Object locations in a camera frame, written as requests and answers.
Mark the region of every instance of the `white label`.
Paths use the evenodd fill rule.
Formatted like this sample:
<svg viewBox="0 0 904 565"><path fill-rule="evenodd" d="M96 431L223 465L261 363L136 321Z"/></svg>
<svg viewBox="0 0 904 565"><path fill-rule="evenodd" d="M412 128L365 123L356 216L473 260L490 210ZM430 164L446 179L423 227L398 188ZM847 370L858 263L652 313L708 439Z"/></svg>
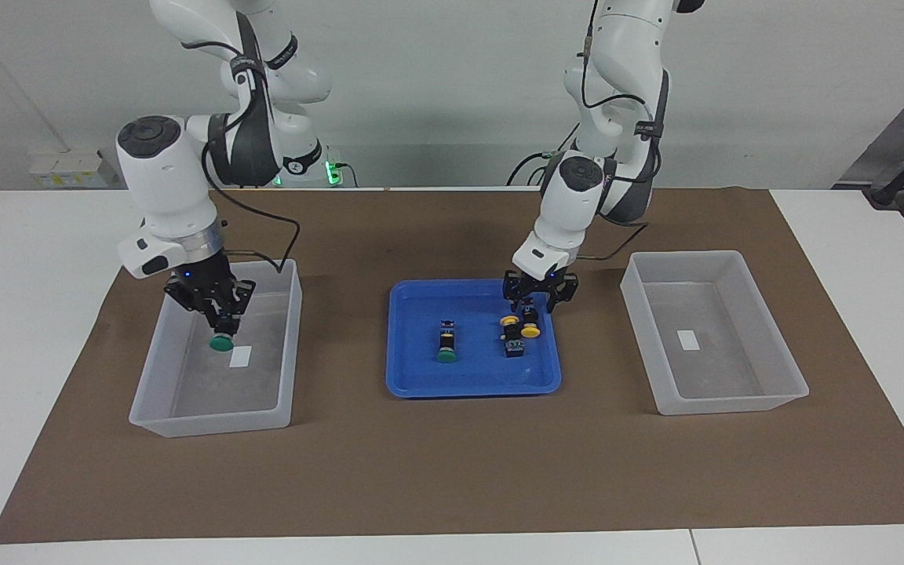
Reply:
<svg viewBox="0 0 904 565"><path fill-rule="evenodd" d="M700 350L700 342L696 339L696 332L693 330L679 330L679 343L682 344L683 351Z"/></svg>
<svg viewBox="0 0 904 565"><path fill-rule="evenodd" d="M247 344L232 348L232 359L229 359L229 368L239 369L241 367L249 367L250 353L252 351L253 348Z"/></svg>

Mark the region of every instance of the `green button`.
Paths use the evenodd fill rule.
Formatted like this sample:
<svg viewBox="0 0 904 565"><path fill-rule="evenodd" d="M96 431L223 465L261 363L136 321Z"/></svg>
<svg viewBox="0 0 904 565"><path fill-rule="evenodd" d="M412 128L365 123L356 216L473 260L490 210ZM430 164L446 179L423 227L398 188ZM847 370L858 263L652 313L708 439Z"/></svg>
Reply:
<svg viewBox="0 0 904 565"><path fill-rule="evenodd" d="M211 341L208 342L208 345L215 351L232 351L232 337L218 335L212 337Z"/></svg>

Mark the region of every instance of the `blue tray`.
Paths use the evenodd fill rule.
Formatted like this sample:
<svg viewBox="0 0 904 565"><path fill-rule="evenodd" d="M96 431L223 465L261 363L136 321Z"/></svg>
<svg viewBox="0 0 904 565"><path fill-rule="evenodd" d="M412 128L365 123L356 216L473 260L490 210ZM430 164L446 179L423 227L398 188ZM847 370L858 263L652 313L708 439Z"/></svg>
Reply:
<svg viewBox="0 0 904 565"><path fill-rule="evenodd" d="M535 294L542 335L525 355L505 357L500 319L510 314L500 279L404 280L392 287L386 386L401 398L549 394L560 388L560 359L546 299ZM441 363L439 328L455 321L454 363Z"/></svg>

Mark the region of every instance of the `white table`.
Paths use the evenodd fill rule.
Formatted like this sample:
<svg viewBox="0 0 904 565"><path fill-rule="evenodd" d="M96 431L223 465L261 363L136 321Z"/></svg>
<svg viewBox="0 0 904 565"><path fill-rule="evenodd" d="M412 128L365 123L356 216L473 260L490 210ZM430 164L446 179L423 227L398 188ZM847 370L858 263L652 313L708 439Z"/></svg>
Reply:
<svg viewBox="0 0 904 565"><path fill-rule="evenodd" d="M774 197L904 424L904 221L857 193ZM0 512L139 219L125 192L0 192ZM7 562L891 564L904 525L0 546Z"/></svg>

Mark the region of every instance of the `electrical component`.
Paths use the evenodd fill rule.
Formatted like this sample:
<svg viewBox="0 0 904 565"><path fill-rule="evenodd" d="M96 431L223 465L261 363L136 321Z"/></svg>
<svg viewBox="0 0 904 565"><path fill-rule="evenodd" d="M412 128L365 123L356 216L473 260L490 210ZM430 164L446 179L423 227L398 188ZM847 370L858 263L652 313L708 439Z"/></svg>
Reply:
<svg viewBox="0 0 904 565"><path fill-rule="evenodd" d="M351 169L351 178L355 181L355 188L361 188L358 184L358 173L355 172L355 168L347 163L338 163L337 170L340 169ZM344 182L344 177L341 176L341 183Z"/></svg>
<svg viewBox="0 0 904 565"><path fill-rule="evenodd" d="M438 335L439 363L455 363L455 322L451 319L443 319Z"/></svg>
<svg viewBox="0 0 904 565"><path fill-rule="evenodd" d="M329 182L330 186L337 186L344 182L344 176L341 175L340 167L330 163L330 161L324 161L323 164L326 165L326 182Z"/></svg>
<svg viewBox="0 0 904 565"><path fill-rule="evenodd" d="M535 339L542 334L542 330L539 330L539 312L535 310L532 297L525 297L521 300L521 322L523 323L521 329L523 337Z"/></svg>
<svg viewBox="0 0 904 565"><path fill-rule="evenodd" d="M118 173L99 151L71 150L33 155L30 175L40 188L116 188Z"/></svg>
<svg viewBox="0 0 904 565"><path fill-rule="evenodd" d="M505 343L505 357L521 357L525 354L525 342L517 315L501 318L501 339Z"/></svg>

